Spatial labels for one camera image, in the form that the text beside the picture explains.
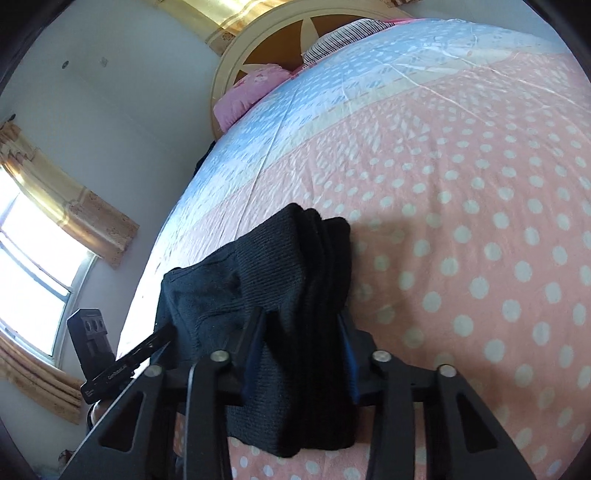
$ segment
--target white wall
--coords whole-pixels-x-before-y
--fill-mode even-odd
[[[98,261],[79,297],[79,307],[101,310],[113,350],[158,231],[212,140],[209,92],[218,61],[141,0],[76,0],[0,97],[0,121],[15,113],[56,164],[140,225],[121,266]],[[83,378],[69,335],[62,367]],[[83,419],[72,425],[6,381],[0,416],[37,469],[56,468],[60,452],[85,435]]]

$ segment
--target wooden headboard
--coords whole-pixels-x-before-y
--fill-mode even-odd
[[[410,18],[388,0],[291,0],[250,23],[224,52],[213,79],[211,109],[229,88],[262,64],[293,71],[316,40],[359,18]],[[210,109],[213,135],[222,136]]]

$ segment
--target polka dot bedsheet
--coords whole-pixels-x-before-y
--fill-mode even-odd
[[[216,145],[156,241],[119,354],[152,332],[164,273],[289,202],[315,207],[352,225],[358,327],[409,364],[457,366],[537,477],[558,478],[591,427],[590,110],[570,52],[530,35],[424,20],[343,48]],[[363,418],[338,452],[229,439],[232,473],[364,478]]]

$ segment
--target pink pillow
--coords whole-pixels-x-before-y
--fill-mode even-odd
[[[213,107],[224,133],[265,95],[291,78],[291,72],[270,63],[253,70],[234,84]]]

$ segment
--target black knit fabric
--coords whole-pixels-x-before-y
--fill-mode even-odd
[[[337,314],[349,290],[349,225],[290,204],[202,262],[164,276],[156,329],[177,339],[167,368],[229,348],[255,307],[267,331],[254,394],[228,407],[228,435],[277,456],[353,444]]]

